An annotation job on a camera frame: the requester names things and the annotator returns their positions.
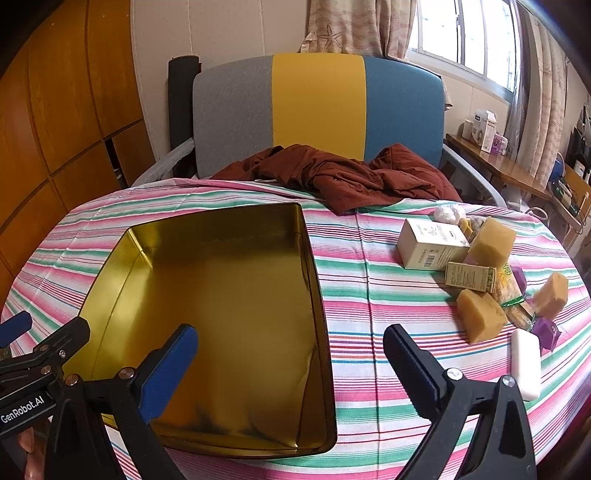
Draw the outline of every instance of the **gray armrest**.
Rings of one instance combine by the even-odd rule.
[[[194,148],[195,141],[193,140],[193,137],[185,140],[177,148],[172,150],[172,152],[166,154],[148,170],[142,173],[140,177],[134,182],[132,187],[137,187],[138,185],[161,180],[183,157],[189,155]]]
[[[487,179],[480,175],[480,173],[478,173],[478,171],[474,167],[472,167],[472,165],[470,165],[466,160],[464,160],[460,155],[455,153],[447,145],[443,145],[443,152],[441,154],[441,164],[443,164],[445,161],[451,163],[464,175],[467,175],[470,178],[470,181],[478,189],[478,191],[492,198],[493,202],[497,207],[507,208],[505,200],[503,199],[501,194],[496,191],[496,188],[494,188],[488,182]]]

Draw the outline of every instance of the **table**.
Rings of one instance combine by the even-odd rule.
[[[542,185],[509,157],[485,153],[477,145],[458,135],[447,134],[446,140],[451,149],[459,154],[467,154],[480,166],[486,168],[492,174],[493,187],[499,192],[505,185],[513,185],[543,200],[551,199],[552,195],[546,190],[546,185]]]
[[[31,332],[12,346],[33,346],[77,315],[86,293],[126,228],[200,210],[299,202],[313,246],[330,337],[337,445],[323,455],[240,462],[170,451],[190,479],[375,480],[395,478],[428,429],[401,388],[382,350],[382,334],[402,323],[419,347],[444,368],[496,381],[509,371],[507,325],[489,342],[468,345],[459,331],[454,297],[443,273],[405,270],[395,249],[404,219],[427,218],[450,202],[403,200],[337,217],[312,195],[259,183],[172,179],[115,192],[71,211],[18,275],[2,311],[28,310]],[[527,404],[539,461],[558,441],[589,393],[591,300],[579,273],[555,237],[537,220],[494,206],[464,205],[470,215],[494,215],[517,231],[511,263],[528,279],[528,294],[559,270],[569,279],[569,303],[558,317],[564,331],[543,356],[541,397]],[[442,478],[452,479],[476,419],[466,423]],[[138,479],[118,432],[109,430],[128,478]]]

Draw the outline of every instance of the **screw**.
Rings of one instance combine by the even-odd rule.
[[[71,387],[72,385],[76,385],[78,383],[78,375],[72,374],[66,377],[66,385]]]
[[[457,368],[450,368],[447,372],[447,376],[452,380],[461,380],[464,374]]]
[[[131,367],[126,367],[119,370],[119,378],[122,378],[123,380],[129,380],[130,378],[133,378],[134,375],[135,370]]]
[[[503,377],[503,383],[507,386],[507,387],[514,387],[515,386],[515,378],[513,378],[510,375],[505,375]]]

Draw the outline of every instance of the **starfish pattern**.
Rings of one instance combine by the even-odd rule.
[[[332,31],[332,27],[330,26],[330,24],[326,24],[326,35],[318,35],[318,38],[322,38],[322,40],[326,40],[326,44],[324,45],[324,48],[322,49],[322,51],[327,51],[332,44],[336,44],[339,48],[339,50],[343,50],[343,46],[340,44],[339,42],[339,38],[343,35],[342,32],[337,32],[335,34],[333,34]]]

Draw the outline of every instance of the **brown blanket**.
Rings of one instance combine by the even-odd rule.
[[[337,215],[405,198],[461,202],[443,173],[401,144],[384,148],[370,163],[308,145],[267,148],[228,165],[212,179],[276,180],[321,196]]]

